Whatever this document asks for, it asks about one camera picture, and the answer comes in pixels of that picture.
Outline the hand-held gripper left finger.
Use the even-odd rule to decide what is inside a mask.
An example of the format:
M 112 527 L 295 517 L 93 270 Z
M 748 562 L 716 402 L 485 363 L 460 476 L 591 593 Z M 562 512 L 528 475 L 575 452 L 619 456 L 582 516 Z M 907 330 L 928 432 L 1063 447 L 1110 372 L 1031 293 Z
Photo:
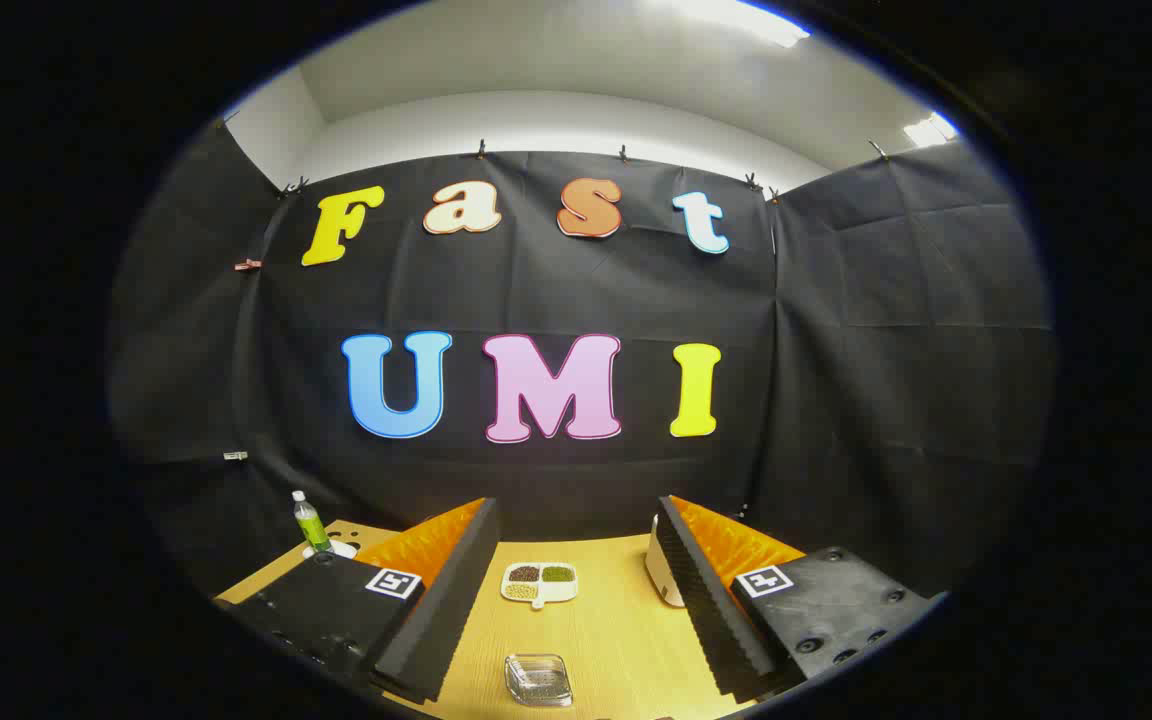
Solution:
M 499 538 L 497 501 L 476 498 L 353 559 L 311 553 L 223 609 L 353 691 L 434 702 Z

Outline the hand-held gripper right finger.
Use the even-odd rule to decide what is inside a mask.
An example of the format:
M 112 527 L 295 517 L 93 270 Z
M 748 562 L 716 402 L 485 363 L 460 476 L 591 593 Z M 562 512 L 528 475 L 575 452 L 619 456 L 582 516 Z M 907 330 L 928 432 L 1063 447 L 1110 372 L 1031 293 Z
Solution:
M 849 548 L 812 552 L 680 497 L 655 537 L 719 694 L 751 702 L 835 679 L 941 606 Z

